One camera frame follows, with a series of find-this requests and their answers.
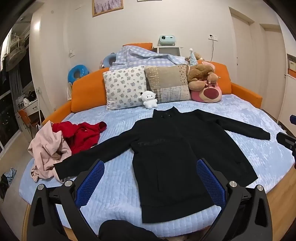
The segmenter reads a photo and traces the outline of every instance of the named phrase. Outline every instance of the blue inflatable ring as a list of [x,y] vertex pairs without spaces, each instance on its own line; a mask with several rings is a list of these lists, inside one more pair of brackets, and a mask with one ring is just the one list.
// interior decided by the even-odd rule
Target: blue inflatable ring
[[104,68],[110,68],[112,66],[113,62],[115,62],[115,61],[116,61],[116,54],[115,53],[108,55],[103,60]]
[[[79,77],[75,78],[74,75],[76,75],[76,73],[79,72]],[[88,69],[80,64],[80,65],[76,65],[73,69],[71,69],[68,73],[68,82],[70,82],[71,84],[74,83],[75,80],[82,78],[83,76],[86,76],[89,74]]]

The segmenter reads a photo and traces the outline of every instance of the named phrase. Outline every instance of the black hoodie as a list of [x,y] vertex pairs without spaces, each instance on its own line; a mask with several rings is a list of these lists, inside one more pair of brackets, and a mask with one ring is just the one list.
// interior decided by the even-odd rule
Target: black hoodie
[[196,172],[201,158],[240,186],[258,178],[225,130],[270,140],[259,127],[201,110],[180,113],[173,107],[154,110],[152,118],[139,120],[130,130],[54,166],[60,179],[77,176],[97,159],[107,162],[132,148],[143,223],[170,221],[213,205]]

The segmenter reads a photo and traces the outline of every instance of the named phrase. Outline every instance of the white plush toy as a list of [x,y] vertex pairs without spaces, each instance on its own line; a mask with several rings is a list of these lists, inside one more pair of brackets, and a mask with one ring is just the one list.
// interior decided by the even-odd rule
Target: white plush toy
[[144,106],[146,109],[152,109],[157,108],[157,99],[155,99],[156,94],[154,94],[152,91],[145,91],[144,93],[141,92],[141,97]]

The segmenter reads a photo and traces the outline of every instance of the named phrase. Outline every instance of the jacket collar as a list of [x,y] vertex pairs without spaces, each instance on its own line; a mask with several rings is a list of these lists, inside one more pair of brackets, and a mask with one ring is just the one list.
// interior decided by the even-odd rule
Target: jacket collar
[[159,117],[169,117],[169,116],[175,116],[177,114],[180,114],[180,112],[177,110],[176,107],[172,107],[168,110],[153,110],[153,118],[159,118]]

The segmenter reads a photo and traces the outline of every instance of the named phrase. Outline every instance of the projector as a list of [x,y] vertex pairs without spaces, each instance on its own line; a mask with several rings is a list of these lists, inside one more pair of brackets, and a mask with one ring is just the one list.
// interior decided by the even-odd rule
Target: projector
[[176,38],[173,35],[161,35],[159,37],[159,46],[175,46]]

